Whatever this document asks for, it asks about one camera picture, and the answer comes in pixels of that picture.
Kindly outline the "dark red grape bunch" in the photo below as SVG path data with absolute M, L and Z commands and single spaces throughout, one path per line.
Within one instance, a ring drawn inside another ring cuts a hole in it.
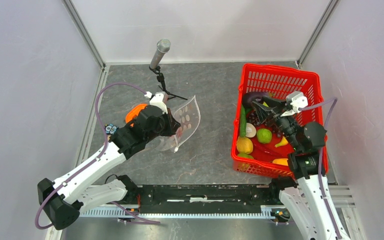
M 259 112 L 252 110 L 246 115 L 246 121 L 254 127 L 259 127 L 265 122 L 265 118 Z

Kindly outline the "clear dotted zip bag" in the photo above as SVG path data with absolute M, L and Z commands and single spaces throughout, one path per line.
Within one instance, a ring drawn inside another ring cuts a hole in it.
M 175 108 L 172 113 L 174 119 L 180 123 L 175 135 L 170 137 L 160 136 L 160 141 L 156 147 L 158 151 L 172 151 L 176 153 L 180 146 L 183 145 L 197 130 L 201 122 L 201 113 L 197 103 L 196 95 Z

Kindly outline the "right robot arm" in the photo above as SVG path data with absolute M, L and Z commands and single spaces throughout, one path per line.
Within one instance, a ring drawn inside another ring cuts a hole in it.
M 326 104 L 330 104 L 330 115 L 337 100 L 333 97 L 308 105 L 307 97 L 295 91 L 285 100 L 263 96 L 263 103 L 251 103 L 258 119 L 280 131 L 293 148 L 293 152 L 287 156 L 293 176 L 273 179 L 268 196 L 273 203 L 283 204 L 287 208 L 305 240 L 350 239 L 336 212 L 324 170 L 323 154 L 328 124 L 311 121 L 300 125 L 294 118 L 295 114 L 317 110 Z

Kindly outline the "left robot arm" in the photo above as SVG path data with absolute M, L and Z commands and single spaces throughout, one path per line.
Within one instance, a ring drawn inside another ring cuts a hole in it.
M 113 167 L 122 164 L 145 149 L 155 138 L 171 137 L 181 127 L 171 111 L 147 105 L 125 126 L 104 140 L 104 145 L 85 162 L 55 179 L 42 179 L 37 184 L 39 210 L 35 226 L 40 230 L 54 227 L 63 230 L 80 216 L 87 201 L 81 194 Z

